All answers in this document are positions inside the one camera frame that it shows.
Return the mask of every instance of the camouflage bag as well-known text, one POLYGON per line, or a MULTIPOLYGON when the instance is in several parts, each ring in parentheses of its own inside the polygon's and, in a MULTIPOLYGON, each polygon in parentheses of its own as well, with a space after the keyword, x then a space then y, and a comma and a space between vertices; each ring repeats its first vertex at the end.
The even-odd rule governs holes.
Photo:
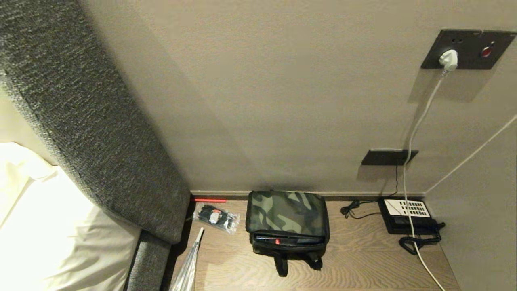
POLYGON ((279 276, 287 276, 288 259, 302 259, 321 270, 330 238, 325 200, 311 193, 253 191, 246 231, 255 253, 275 258, 279 276))

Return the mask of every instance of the dark gray wall plate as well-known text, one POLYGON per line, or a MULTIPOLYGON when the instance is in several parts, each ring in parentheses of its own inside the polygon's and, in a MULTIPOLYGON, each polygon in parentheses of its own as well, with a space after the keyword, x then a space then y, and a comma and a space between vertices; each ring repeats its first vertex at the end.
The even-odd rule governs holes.
POLYGON ((491 69, 512 43, 517 32, 482 30, 442 30, 422 63, 422 69, 441 69, 440 56, 450 50, 458 52, 458 69, 491 69), (484 48, 491 53, 482 57, 484 48))
MULTIPOLYGON (((363 166, 402 166, 407 159, 407 150, 369 150, 361 165, 363 166)), ((418 150, 411 150, 409 161, 418 154, 418 150)))

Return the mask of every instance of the umbrella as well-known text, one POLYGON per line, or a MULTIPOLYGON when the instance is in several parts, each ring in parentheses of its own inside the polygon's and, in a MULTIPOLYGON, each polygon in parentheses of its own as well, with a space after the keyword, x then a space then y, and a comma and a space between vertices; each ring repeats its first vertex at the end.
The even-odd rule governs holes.
POLYGON ((190 249, 190 252, 183 262, 178 275, 172 281, 169 291, 193 291, 194 290, 194 278, 195 278, 195 263, 197 261, 197 251, 199 249, 199 242, 201 235, 203 234, 204 228, 199 230, 197 239, 194 245, 190 249))

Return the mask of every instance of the wood grain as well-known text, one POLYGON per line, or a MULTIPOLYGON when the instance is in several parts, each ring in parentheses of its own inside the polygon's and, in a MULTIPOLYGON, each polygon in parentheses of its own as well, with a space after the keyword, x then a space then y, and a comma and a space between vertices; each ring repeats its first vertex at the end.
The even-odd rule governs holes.
MULTIPOLYGON (((327 202, 330 241, 321 271, 305 262, 289 261, 286 278, 278 277, 273 258, 254 254, 245 230, 246 201, 216 204, 240 214, 235 235, 200 222, 192 224, 189 246, 201 226, 205 234, 197 258, 196 291, 430 291, 439 290, 417 256, 403 250, 401 236, 387 233, 380 215, 361 220, 345 219, 340 208, 349 202, 327 202)), ((378 212, 375 203, 361 205, 356 215, 378 212)), ((178 257, 179 271, 190 247, 178 257)), ((448 291, 459 291, 439 244, 426 246, 422 257, 448 291)))

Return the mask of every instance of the black cord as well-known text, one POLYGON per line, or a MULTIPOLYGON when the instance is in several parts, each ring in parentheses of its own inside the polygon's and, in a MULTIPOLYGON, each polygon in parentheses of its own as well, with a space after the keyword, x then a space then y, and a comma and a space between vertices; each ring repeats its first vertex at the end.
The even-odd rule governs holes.
POLYGON ((442 240, 442 236, 440 235, 440 229, 445 226, 445 223, 439 223, 433 226, 434 238, 431 239, 422 239, 420 235, 418 238, 413 237, 403 237, 399 240, 399 244, 402 248, 408 251, 412 255, 417 255, 417 251, 415 250, 415 244, 418 249, 423 247, 426 244, 435 244, 442 240))
POLYGON ((391 197, 399 192, 399 165, 395 165, 395 180, 397 182, 397 185, 395 186, 395 192, 388 195, 387 197, 391 197))
POLYGON ((341 207, 341 214, 345 215, 346 219, 349 216, 352 217, 353 219, 362 219, 362 218, 365 218, 365 217, 370 216, 370 215, 380 214, 380 212, 375 212, 375 213, 370 213, 370 214, 367 214, 367 215, 364 215, 364 216, 355 217, 354 211, 352 210, 352 209, 358 208, 361 204, 364 204, 364 203, 375 203, 375 202, 376 201, 363 201, 363 202, 361 202, 359 200, 354 200, 354 201, 352 201, 352 203, 350 203, 350 205, 341 207))
POLYGON ((353 219, 363 219, 367 216, 370 216, 370 215, 376 215, 376 214, 380 214, 380 212, 375 212, 375 213, 370 213, 370 214, 367 214, 367 215, 363 215, 363 216, 360 216, 360 217, 355 217, 354 216, 354 212, 353 211, 350 211, 350 217, 352 217, 353 219))
MULTIPOLYGON (((395 186, 395 192, 393 192, 392 194, 390 194, 390 195, 388 195, 386 197, 393 196, 393 195, 395 195, 395 194, 397 194, 399 192, 399 165, 395 166, 395 180, 397 182, 397 184, 395 186)), ((354 201, 352 201, 352 203, 350 203, 350 205, 341 207, 341 214, 345 215, 346 219, 349 216, 352 217, 353 219, 362 219, 362 218, 365 218, 365 217, 370 216, 370 215, 380 214, 380 212, 375 212, 375 213, 370 213, 370 214, 367 214, 367 215, 364 215, 364 216, 355 217, 354 211, 352 210, 352 209, 358 208, 361 204, 364 204, 364 203, 376 203, 376 202, 377 201, 363 201, 363 202, 361 202, 359 200, 354 200, 354 201)))

